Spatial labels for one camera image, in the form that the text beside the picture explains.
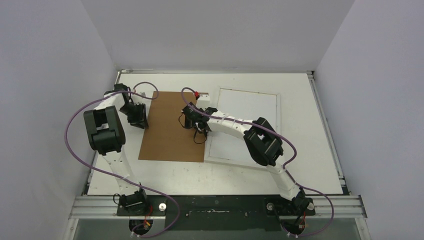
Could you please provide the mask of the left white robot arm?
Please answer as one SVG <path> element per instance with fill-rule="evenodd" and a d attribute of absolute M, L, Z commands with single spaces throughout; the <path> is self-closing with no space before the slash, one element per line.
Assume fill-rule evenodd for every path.
<path fill-rule="evenodd" d="M 123 113 L 136 128 L 149 127 L 144 103 L 134 103 L 129 87 L 119 83 L 104 94 L 105 99 L 93 110 L 83 113 L 88 142 L 109 165 L 119 187 L 118 206 L 144 215 L 149 210 L 146 192 L 139 186 L 125 153 L 126 135 L 119 117 Z"/>

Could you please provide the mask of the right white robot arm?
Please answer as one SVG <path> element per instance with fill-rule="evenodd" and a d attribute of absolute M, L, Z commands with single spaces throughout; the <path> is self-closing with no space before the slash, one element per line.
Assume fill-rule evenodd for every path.
<path fill-rule="evenodd" d="M 250 157 L 258 165 L 265 167 L 274 180 L 278 194 L 284 198 L 282 207 L 286 213 L 294 215 L 300 210 L 315 209 L 304 189 L 298 186 L 283 167 L 283 140 L 276 135 L 265 118 L 239 119 L 214 107 L 196 108 L 192 102 L 181 110 L 181 114 L 184 116 L 182 126 L 185 129 L 196 129 L 204 135 L 219 132 L 243 140 Z"/>

